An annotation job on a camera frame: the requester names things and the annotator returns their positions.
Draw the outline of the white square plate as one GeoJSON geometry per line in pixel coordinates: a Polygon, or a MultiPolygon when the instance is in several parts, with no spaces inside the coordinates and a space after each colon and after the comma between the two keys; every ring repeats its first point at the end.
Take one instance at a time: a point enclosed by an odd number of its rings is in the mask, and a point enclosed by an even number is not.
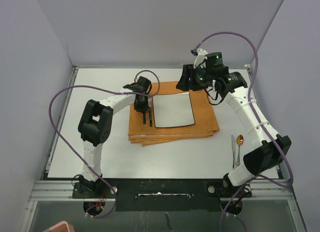
{"type": "Polygon", "coordinates": [[[184,127],[195,124],[189,92],[156,95],[152,104],[156,128],[184,127]]]}

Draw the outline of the gold fork green handle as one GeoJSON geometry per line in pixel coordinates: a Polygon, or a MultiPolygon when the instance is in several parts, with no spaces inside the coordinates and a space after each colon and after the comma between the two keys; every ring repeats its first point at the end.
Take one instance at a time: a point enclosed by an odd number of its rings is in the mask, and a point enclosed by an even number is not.
{"type": "Polygon", "coordinates": [[[142,121],[143,121],[143,124],[146,124],[147,122],[147,119],[146,119],[146,113],[142,113],[142,121]]]}

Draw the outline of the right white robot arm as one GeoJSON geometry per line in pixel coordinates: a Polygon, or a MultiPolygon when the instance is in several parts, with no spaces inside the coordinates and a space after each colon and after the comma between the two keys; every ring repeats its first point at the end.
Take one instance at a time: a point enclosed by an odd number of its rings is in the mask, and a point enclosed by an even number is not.
{"type": "Polygon", "coordinates": [[[215,90],[233,109],[251,139],[253,150],[245,154],[242,163],[224,177],[223,192],[234,196],[242,184],[282,163],[292,142],[270,125],[249,94],[244,77],[239,72],[229,72],[220,52],[208,53],[197,49],[193,54],[195,62],[183,67],[176,88],[181,91],[215,90]]]}

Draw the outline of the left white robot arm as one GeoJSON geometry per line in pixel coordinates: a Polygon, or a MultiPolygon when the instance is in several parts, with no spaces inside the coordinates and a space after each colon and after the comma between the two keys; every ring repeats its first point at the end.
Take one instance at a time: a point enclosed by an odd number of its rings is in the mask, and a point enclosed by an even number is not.
{"type": "Polygon", "coordinates": [[[83,158],[86,161],[79,182],[88,196],[97,197],[102,190],[102,185],[98,182],[102,177],[102,147],[111,134],[113,115],[129,105],[133,105],[136,111],[145,113],[149,109],[147,95],[151,88],[149,79],[139,77],[137,82],[124,85],[118,94],[99,101],[87,101],[78,132],[83,141],[83,158]]]}

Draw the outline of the silver fork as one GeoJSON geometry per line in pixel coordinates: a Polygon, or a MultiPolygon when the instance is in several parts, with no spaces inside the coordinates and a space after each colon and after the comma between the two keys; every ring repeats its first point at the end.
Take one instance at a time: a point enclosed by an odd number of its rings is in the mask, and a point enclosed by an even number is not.
{"type": "Polygon", "coordinates": [[[148,98],[148,114],[149,114],[149,126],[153,126],[153,119],[152,119],[152,98],[148,98]]]}

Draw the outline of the orange cloth napkin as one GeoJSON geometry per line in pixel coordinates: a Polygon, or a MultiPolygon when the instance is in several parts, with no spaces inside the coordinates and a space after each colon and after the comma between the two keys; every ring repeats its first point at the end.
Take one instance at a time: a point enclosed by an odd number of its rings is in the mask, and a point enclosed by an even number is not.
{"type": "Polygon", "coordinates": [[[143,124],[143,114],[130,106],[128,139],[142,146],[175,141],[185,138],[213,136],[220,128],[212,105],[205,91],[189,91],[195,124],[183,127],[156,128],[149,123],[143,124]]]}

